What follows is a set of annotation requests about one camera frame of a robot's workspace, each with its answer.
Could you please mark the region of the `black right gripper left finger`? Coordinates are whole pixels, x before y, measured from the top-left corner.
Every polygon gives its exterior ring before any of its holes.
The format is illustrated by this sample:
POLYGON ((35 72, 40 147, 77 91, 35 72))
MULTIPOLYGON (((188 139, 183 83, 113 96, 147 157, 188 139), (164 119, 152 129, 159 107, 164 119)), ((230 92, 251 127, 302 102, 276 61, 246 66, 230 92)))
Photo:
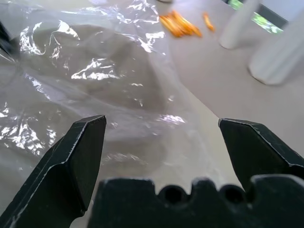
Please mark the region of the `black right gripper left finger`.
POLYGON ((106 117, 72 124, 52 146, 0 217, 2 228, 68 228, 88 210, 97 180, 106 117))

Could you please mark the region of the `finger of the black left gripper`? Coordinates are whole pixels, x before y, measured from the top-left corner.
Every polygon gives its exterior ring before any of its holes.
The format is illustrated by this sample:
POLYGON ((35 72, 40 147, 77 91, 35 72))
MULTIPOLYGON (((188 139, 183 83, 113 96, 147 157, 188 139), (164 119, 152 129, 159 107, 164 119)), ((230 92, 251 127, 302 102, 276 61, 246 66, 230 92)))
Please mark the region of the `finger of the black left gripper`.
POLYGON ((9 56, 17 57, 17 43, 2 23, 0 23, 0 48, 9 56))

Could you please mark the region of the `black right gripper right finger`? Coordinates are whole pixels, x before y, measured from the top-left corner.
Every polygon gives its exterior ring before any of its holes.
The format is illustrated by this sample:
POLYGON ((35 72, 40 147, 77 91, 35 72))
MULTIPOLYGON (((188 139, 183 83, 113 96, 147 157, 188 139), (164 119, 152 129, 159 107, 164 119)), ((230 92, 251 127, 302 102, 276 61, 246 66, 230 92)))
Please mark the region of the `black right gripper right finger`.
POLYGON ((255 175, 304 177, 304 159, 261 123, 220 119, 218 126, 235 174, 244 189, 255 175))

